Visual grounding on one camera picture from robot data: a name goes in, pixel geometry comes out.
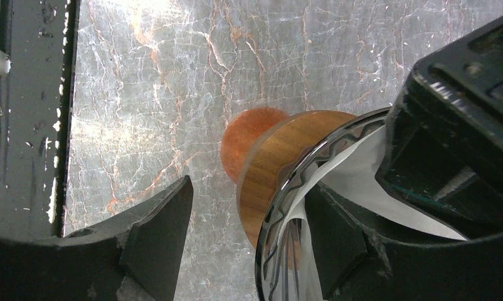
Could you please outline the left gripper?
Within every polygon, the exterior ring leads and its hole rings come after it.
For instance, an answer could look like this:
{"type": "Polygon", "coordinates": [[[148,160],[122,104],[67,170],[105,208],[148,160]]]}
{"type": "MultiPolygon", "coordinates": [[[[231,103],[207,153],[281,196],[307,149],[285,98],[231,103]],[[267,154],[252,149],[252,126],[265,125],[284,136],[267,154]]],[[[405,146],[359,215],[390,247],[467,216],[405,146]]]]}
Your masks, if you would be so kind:
{"type": "Polygon", "coordinates": [[[503,232],[503,16],[418,60],[376,180],[467,238],[503,232]]]}

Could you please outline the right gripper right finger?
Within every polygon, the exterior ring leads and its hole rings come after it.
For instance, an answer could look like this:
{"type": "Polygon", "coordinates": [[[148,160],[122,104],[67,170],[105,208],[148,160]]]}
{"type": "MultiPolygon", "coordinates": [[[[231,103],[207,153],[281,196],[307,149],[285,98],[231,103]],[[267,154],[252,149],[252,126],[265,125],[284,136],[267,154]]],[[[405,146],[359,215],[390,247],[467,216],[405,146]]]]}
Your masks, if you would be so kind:
{"type": "Polygon", "coordinates": [[[503,233],[451,240],[315,185],[304,202],[326,300],[503,300],[503,233]]]}

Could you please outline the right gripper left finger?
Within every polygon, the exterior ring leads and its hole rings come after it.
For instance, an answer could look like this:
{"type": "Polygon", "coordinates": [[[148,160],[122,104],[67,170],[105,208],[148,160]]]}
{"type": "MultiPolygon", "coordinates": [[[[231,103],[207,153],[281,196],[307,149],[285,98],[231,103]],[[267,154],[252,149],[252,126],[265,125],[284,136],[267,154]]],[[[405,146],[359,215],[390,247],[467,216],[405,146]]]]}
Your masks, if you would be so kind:
{"type": "Polygon", "coordinates": [[[0,238],[0,300],[172,300],[193,194],[183,176],[66,237],[0,238]]]}

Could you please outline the white paper coffee filter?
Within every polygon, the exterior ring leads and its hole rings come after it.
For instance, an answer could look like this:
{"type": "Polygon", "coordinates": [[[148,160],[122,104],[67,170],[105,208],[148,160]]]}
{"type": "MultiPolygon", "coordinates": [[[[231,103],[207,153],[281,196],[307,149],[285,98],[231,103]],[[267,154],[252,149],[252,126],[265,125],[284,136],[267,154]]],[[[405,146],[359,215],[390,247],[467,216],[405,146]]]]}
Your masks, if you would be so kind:
{"type": "Polygon", "coordinates": [[[407,228],[451,240],[462,241],[463,234],[436,218],[422,213],[390,196],[376,181],[376,171],[384,157],[384,127],[365,138],[354,154],[333,171],[335,188],[352,197],[356,204],[407,228]]]}

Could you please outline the amber glass carafe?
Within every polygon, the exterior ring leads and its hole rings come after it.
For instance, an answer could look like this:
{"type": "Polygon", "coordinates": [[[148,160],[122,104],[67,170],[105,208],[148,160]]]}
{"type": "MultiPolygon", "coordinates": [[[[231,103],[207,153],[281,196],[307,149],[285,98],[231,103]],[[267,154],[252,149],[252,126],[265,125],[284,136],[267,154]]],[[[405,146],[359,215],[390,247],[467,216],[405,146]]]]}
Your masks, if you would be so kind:
{"type": "Polygon", "coordinates": [[[234,183],[238,182],[245,157],[253,143],[268,129],[288,117],[280,109],[258,107],[242,112],[227,126],[221,140],[221,163],[234,183]]]}

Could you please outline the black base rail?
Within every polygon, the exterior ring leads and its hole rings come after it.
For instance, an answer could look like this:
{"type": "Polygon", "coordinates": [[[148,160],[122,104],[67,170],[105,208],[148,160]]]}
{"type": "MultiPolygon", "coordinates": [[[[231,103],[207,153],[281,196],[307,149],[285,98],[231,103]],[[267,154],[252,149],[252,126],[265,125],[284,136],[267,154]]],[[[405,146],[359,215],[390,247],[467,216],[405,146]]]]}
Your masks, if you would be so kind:
{"type": "Polygon", "coordinates": [[[63,227],[78,1],[0,1],[0,236],[63,227]]]}

